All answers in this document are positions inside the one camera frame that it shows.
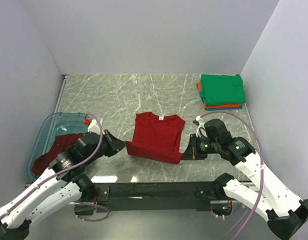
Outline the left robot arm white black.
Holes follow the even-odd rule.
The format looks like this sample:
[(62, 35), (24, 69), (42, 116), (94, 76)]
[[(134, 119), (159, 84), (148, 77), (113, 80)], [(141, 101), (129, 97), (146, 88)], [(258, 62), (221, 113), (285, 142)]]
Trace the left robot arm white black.
[(71, 202), (86, 202), (96, 195), (85, 167), (112, 157), (127, 146), (109, 131), (86, 132), (60, 153), (42, 175), (14, 200), (0, 207), (0, 240), (24, 240), (30, 226)]

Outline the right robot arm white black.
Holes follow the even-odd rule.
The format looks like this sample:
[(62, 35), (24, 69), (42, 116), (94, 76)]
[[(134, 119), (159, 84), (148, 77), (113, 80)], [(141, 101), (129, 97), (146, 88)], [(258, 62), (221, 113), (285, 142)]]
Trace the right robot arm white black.
[(237, 200), (261, 216), (281, 240), (289, 240), (308, 220), (308, 199), (301, 199), (264, 164), (260, 154), (243, 137), (233, 137), (218, 119), (202, 122), (197, 116), (196, 133), (191, 134), (182, 160), (204, 160), (218, 154), (242, 172), (257, 191), (223, 173), (213, 182), (213, 194), (224, 200)]

